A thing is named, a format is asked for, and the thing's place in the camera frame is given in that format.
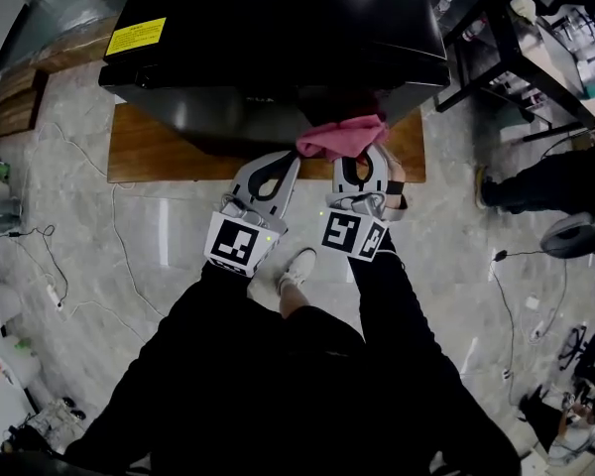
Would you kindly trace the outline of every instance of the hand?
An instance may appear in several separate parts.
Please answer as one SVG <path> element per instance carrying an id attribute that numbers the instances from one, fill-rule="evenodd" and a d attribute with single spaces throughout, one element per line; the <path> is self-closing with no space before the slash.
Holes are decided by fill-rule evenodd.
<path id="1" fill-rule="evenodd" d="M 388 163 L 388 179 L 392 181 L 406 182 L 406 171 L 397 158 L 383 145 L 377 145 Z M 402 196 L 399 194 L 389 194 L 386 196 L 386 206 L 388 208 L 399 209 L 402 206 Z"/>

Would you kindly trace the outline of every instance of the shoe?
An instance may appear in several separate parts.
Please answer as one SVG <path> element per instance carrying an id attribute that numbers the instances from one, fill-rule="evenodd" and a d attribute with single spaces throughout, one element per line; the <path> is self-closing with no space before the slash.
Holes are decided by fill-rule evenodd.
<path id="1" fill-rule="evenodd" d="M 525 416 L 527 415 L 527 410 L 529 409 L 530 403 L 529 395 L 523 395 L 523 397 L 520 399 L 520 402 L 518 403 L 518 410 Z"/>
<path id="2" fill-rule="evenodd" d="M 474 200 L 476 206 L 481 210 L 487 209 L 489 206 L 483 200 L 483 183 L 487 180 L 487 166 L 479 166 L 476 170 L 476 178 L 474 184 Z"/>
<path id="3" fill-rule="evenodd" d="M 278 294 L 281 292 L 282 284 L 285 281 L 301 286 L 310 275 L 310 272 L 313 271 L 316 260 L 317 253 L 311 248 L 306 248 L 297 254 L 278 280 Z"/>

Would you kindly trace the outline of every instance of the white sneaker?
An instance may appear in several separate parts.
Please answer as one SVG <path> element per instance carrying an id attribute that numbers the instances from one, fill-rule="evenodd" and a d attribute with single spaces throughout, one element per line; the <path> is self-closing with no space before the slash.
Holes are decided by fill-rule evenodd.
<path id="1" fill-rule="evenodd" d="M 313 271 L 316 260 L 317 253 L 311 248 L 306 248 L 297 254 L 278 280 L 278 294 L 281 292 L 282 284 L 285 281 L 301 286 L 310 275 L 310 272 Z"/>

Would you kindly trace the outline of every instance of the pink cloth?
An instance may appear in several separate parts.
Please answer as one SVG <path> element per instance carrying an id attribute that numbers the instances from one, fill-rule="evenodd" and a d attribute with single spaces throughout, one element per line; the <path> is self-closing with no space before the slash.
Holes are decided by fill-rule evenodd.
<path id="1" fill-rule="evenodd" d="M 305 157 L 324 155 L 333 162 L 340 157 L 358 157 L 368 145 L 388 139 L 388 124 L 377 115 L 359 116 L 340 123 L 313 127 L 297 138 L 297 150 Z"/>

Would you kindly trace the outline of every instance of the yellow warning label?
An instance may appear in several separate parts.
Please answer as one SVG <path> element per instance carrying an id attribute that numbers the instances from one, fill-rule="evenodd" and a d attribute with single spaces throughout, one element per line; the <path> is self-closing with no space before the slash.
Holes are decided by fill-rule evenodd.
<path id="1" fill-rule="evenodd" d="M 114 55 L 141 46 L 156 44 L 161 38 L 161 32 L 165 24 L 166 18 L 161 18 L 117 30 L 112 34 L 106 54 Z"/>

